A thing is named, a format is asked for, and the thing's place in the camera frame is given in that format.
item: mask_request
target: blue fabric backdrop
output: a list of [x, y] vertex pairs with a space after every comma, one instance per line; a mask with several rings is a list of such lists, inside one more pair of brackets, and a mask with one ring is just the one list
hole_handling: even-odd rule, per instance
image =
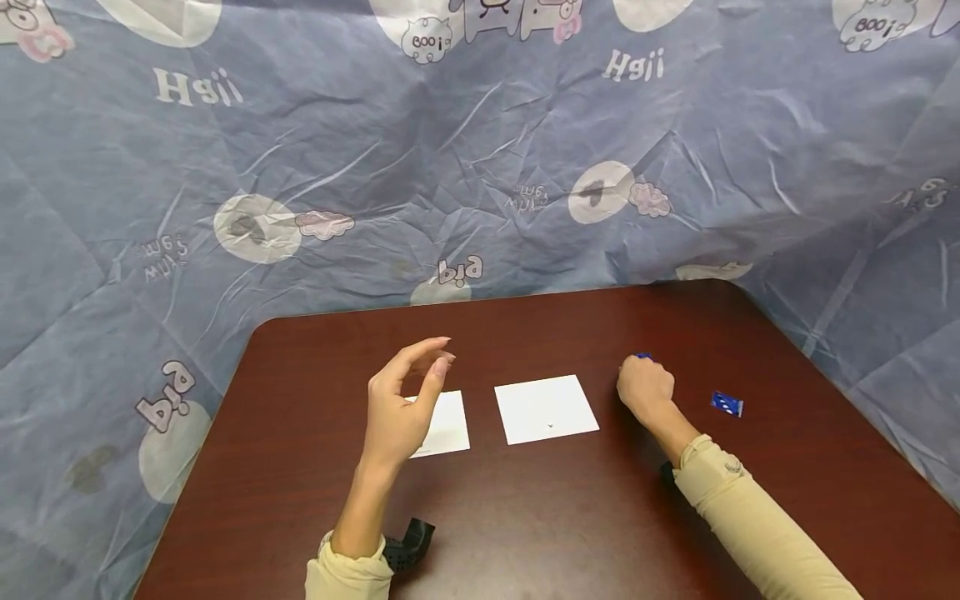
[[0, 596], [129, 596], [299, 313], [735, 280], [960, 501], [960, 0], [0, 12]]

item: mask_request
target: cream long-sleeve shirt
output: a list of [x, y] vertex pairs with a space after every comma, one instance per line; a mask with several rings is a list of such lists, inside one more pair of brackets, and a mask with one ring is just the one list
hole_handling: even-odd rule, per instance
[[[674, 470], [677, 487], [709, 523], [731, 557], [770, 600], [861, 598], [777, 502], [732, 454], [702, 435]], [[383, 558], [384, 541], [369, 558], [349, 559], [324, 537], [307, 564], [306, 600], [387, 600], [394, 572]]]

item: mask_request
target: white paper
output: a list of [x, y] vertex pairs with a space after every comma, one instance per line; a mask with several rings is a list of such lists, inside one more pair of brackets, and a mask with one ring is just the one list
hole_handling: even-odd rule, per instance
[[507, 444], [525, 444], [598, 431], [576, 375], [493, 388]]
[[[415, 396], [407, 398], [411, 402], [416, 399]], [[411, 458], [469, 449], [470, 438], [467, 434], [467, 415], [464, 413], [463, 396], [459, 390], [443, 392], [437, 398], [437, 406], [433, 410], [433, 419], [430, 420], [426, 439]]]

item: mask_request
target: blue wrapper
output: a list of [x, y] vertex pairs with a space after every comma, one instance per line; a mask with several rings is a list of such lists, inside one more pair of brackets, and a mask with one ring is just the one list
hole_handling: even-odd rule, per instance
[[719, 408], [728, 415], [733, 415], [738, 419], [743, 417], [743, 400], [738, 400], [733, 396], [727, 396], [719, 392], [713, 393], [713, 399], [710, 405]]

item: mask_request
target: hand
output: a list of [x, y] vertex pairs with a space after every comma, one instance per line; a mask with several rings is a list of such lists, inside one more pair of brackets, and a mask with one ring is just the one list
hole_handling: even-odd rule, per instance
[[628, 356], [620, 365], [616, 390], [637, 420], [648, 429], [661, 416], [677, 410], [673, 375], [649, 358]]
[[[444, 378], [456, 358], [443, 350], [450, 338], [430, 338], [401, 350], [367, 386], [367, 437], [361, 464], [396, 474], [426, 438]], [[424, 375], [417, 401], [400, 395], [411, 372]]]

